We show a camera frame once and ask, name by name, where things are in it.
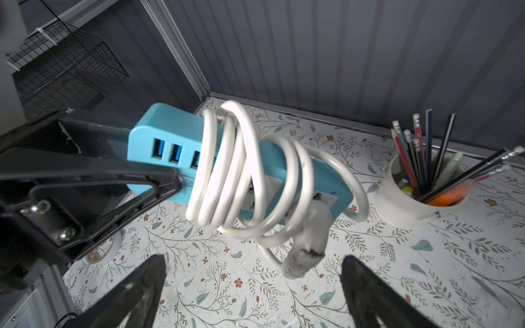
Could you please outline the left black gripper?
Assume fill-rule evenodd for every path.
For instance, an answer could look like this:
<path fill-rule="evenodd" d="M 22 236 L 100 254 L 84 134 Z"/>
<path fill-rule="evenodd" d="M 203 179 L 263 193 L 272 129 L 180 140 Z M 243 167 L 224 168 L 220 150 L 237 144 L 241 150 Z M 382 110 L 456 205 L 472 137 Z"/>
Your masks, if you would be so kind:
<path fill-rule="evenodd" d="M 48 114 L 1 136 L 1 289 L 76 260 L 182 188 L 174 168 L 126 161 L 131 124 Z"/>

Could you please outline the tape roll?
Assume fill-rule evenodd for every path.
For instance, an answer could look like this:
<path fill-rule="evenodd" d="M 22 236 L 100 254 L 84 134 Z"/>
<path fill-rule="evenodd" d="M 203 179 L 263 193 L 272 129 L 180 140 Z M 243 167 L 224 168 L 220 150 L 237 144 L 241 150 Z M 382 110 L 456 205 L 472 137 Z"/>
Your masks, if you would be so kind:
<path fill-rule="evenodd" d="M 85 256 L 86 262 L 90 265 L 106 265 L 113 261 L 122 246 L 122 234 L 121 231 L 117 231 L 108 240 L 94 248 Z"/>

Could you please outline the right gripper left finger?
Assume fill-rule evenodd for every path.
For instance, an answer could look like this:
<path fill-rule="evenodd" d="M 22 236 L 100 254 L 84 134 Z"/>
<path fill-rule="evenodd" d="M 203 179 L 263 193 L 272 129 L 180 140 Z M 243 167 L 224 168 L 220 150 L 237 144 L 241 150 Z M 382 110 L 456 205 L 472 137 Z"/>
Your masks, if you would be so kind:
<path fill-rule="evenodd" d="M 163 255 L 154 255 L 65 327 L 152 327 L 166 278 Z"/>

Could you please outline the bundle of pens and pencils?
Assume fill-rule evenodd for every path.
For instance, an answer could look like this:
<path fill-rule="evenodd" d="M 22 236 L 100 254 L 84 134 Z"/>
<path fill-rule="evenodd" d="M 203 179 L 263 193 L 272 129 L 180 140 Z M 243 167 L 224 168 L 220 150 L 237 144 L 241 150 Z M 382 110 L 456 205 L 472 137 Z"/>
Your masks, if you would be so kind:
<path fill-rule="evenodd" d="M 508 160 L 524 153 L 524 147 L 504 148 L 464 172 L 458 172 L 463 153 L 457 151 L 447 158 L 448 145 L 455 127 L 456 113 L 448 115 L 439 148 L 433 147 L 433 110 L 412 116 L 413 129 L 401 128 L 398 120 L 392 122 L 392 139 L 398 158 L 405 169 L 411 197 L 421 204 L 448 207 L 462 201 L 479 183 L 511 168 Z"/>

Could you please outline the teal power strip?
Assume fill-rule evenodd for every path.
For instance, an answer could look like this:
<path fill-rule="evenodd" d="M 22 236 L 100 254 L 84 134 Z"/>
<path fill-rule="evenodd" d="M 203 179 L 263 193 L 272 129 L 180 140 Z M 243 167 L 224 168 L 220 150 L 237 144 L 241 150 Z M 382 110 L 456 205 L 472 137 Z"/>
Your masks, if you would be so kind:
<path fill-rule="evenodd" d="M 163 103 L 150 107 L 129 134 L 130 161 L 177 169 L 182 188 L 170 201 L 188 204 L 200 162 L 204 119 Z M 259 143 L 265 172 L 267 213 L 277 205 L 287 178 L 282 149 L 262 140 Z M 314 198 L 325 203 L 338 217 L 354 200 L 341 176 L 328 164 L 314 160 Z"/>

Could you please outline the floral table mat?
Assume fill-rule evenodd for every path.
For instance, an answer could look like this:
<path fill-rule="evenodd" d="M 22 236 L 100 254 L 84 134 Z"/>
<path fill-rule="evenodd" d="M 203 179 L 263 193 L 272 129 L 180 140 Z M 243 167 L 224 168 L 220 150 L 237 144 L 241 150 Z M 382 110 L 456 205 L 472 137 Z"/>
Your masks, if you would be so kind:
<path fill-rule="evenodd" d="M 64 282 L 83 312 L 149 256 L 168 265 L 156 327 L 351 327 L 340 285 L 344 256 L 359 258 L 406 302 L 441 327 L 524 326 L 524 171 L 487 179 L 451 219 L 417 230 L 387 224 L 376 209 L 339 217 L 327 254 L 289 280 L 253 241 L 188 222 L 172 202 L 123 231 L 113 260 L 75 262 Z"/>

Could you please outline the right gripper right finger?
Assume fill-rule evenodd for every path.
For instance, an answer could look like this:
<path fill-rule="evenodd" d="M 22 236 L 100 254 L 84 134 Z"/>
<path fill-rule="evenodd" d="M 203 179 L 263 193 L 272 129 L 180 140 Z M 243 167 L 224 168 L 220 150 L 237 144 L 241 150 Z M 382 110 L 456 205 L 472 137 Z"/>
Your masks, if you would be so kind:
<path fill-rule="evenodd" d="M 435 327 L 355 256 L 342 262 L 341 284 L 356 327 Z"/>

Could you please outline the white pen cup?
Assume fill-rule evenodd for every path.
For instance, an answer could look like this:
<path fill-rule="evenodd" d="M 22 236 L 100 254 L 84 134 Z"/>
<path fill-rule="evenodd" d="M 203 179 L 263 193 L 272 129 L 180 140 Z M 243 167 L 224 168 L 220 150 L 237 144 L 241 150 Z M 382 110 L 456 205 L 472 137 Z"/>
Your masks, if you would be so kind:
<path fill-rule="evenodd" d="M 396 155 L 389 163 L 386 176 L 379 184 L 375 195 L 375 208 L 380 217 L 397 228 L 413 230 L 432 220 L 454 217 L 464 207 L 472 193 L 469 191 L 450 206 L 431 206 L 416 201 L 398 187 L 399 182 L 406 175 L 406 169 L 399 155 Z"/>

